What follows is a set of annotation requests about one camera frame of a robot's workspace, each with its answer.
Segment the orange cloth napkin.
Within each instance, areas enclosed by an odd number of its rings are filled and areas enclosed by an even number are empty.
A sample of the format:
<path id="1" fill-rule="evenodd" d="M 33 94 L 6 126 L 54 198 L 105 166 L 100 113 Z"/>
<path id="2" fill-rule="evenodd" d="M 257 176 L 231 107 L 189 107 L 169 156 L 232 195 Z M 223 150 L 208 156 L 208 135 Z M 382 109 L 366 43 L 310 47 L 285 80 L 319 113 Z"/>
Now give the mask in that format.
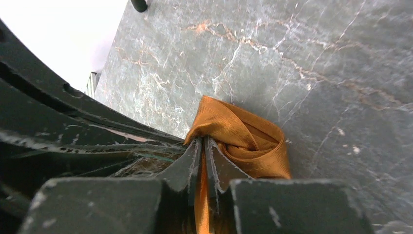
<path id="1" fill-rule="evenodd" d="M 212 137 L 226 158 L 253 178 L 292 177 L 284 133 L 262 117 L 202 96 L 184 144 L 205 136 Z"/>

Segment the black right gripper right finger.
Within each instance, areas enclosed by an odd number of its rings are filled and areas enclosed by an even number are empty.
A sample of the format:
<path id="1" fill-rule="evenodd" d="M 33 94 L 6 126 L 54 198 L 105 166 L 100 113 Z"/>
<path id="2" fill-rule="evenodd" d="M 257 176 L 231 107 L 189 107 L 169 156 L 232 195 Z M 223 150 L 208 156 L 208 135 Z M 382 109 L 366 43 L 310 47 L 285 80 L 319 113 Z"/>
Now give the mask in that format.
<path id="1" fill-rule="evenodd" d="M 214 234 L 371 234 L 357 193 L 331 179 L 253 179 L 205 138 Z"/>

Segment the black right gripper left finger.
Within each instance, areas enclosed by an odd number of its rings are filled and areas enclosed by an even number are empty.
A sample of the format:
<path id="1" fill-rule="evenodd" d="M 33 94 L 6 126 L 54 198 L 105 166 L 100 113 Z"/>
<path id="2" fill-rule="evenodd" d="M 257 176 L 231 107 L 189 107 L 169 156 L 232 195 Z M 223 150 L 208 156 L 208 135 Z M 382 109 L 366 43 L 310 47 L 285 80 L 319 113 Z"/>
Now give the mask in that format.
<path id="1" fill-rule="evenodd" d="M 202 141 L 153 178 L 48 180 L 33 198 L 20 234 L 193 234 Z"/>

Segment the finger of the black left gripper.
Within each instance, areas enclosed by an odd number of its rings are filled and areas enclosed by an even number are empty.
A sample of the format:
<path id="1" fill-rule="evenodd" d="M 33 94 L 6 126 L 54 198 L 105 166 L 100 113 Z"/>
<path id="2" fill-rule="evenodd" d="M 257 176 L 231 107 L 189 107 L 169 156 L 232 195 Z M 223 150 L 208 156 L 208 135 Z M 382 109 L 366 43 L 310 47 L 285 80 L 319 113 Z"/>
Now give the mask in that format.
<path id="1" fill-rule="evenodd" d="M 0 140 L 65 154 L 180 154 L 181 139 L 101 104 L 40 61 L 0 25 Z"/>
<path id="2" fill-rule="evenodd" d="M 0 231 L 19 234 L 36 193 L 50 179 L 151 178 L 180 154 L 119 152 L 65 154 L 0 145 Z"/>

